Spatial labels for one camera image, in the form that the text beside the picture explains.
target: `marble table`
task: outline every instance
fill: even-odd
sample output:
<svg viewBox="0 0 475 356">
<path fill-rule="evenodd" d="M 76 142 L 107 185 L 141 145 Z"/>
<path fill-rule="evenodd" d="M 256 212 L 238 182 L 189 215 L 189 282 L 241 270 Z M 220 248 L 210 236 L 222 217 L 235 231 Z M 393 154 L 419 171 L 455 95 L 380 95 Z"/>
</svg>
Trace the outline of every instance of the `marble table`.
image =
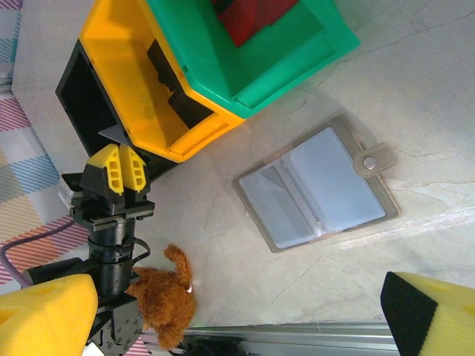
<svg viewBox="0 0 475 356">
<path fill-rule="evenodd" d="M 91 0 L 24 0 L 13 92 L 59 173 L 87 155 L 54 90 Z M 362 45 L 160 177 L 154 249 L 194 266 L 195 326 L 380 320 L 386 271 L 475 287 L 475 2 L 337 0 Z M 337 115 L 367 145 L 387 142 L 383 177 L 402 215 L 272 254 L 231 186 L 260 159 Z"/>
</svg>

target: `brown teddy bear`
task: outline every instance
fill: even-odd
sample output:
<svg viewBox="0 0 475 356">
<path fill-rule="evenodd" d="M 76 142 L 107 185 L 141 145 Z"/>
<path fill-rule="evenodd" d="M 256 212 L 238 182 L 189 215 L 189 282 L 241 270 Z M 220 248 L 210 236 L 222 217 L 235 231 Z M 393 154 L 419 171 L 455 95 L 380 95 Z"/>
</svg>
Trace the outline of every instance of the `brown teddy bear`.
<svg viewBox="0 0 475 356">
<path fill-rule="evenodd" d="M 183 331 L 193 319 L 196 305 L 188 257 L 175 245 L 169 245 L 163 254 L 175 263 L 176 271 L 136 267 L 140 280 L 127 293 L 139 300 L 144 324 L 158 333 L 160 346 L 169 350 L 183 340 Z"/>
</svg>

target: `checkered cloth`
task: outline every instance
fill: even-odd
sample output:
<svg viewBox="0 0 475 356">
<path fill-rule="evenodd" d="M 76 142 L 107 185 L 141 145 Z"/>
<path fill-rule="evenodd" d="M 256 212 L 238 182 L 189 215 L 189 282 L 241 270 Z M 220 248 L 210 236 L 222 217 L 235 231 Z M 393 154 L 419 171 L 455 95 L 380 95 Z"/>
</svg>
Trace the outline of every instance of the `checkered cloth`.
<svg viewBox="0 0 475 356">
<path fill-rule="evenodd" d="M 13 77 L 23 0 L 0 0 L 0 84 Z"/>
</svg>

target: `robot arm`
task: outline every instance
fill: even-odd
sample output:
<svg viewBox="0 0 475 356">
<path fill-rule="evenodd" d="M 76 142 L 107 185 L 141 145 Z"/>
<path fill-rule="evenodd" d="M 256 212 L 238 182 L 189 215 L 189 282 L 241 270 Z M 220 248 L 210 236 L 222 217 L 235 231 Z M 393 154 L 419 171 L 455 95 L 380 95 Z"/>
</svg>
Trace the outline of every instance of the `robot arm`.
<svg viewBox="0 0 475 356">
<path fill-rule="evenodd" d="M 134 264 L 150 254 L 134 236 L 135 220 L 154 213 L 145 163 L 128 146 L 110 144 L 82 174 L 63 178 L 76 192 L 71 216 L 90 231 L 89 258 L 31 268 L 24 277 L 32 287 L 0 297 L 0 355 L 74 356 L 90 343 L 124 355 L 142 331 L 137 299 L 125 291 L 139 279 Z M 135 244 L 147 252 L 133 258 Z"/>
</svg>

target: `yellow foam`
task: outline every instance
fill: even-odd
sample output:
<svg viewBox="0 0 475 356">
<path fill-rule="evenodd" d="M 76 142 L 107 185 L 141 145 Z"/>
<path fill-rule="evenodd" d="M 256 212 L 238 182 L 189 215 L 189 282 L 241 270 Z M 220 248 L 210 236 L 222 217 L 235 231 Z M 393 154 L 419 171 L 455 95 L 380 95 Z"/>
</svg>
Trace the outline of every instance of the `yellow foam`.
<svg viewBox="0 0 475 356">
<path fill-rule="evenodd" d="M 140 192 L 146 184 L 145 170 L 143 169 L 145 162 L 132 148 L 126 145 L 120 146 L 119 155 L 124 186 Z"/>
<path fill-rule="evenodd" d="M 97 310 L 91 276 L 78 274 L 0 296 L 0 355 L 81 355 Z"/>
<path fill-rule="evenodd" d="M 475 355 L 475 289 L 396 273 L 438 305 L 421 356 Z"/>
<path fill-rule="evenodd" d="M 109 188 L 119 195 L 124 192 L 122 169 L 120 166 L 119 146 L 110 143 L 101 151 L 94 154 L 89 160 L 89 165 L 98 168 L 107 168 Z"/>
</svg>

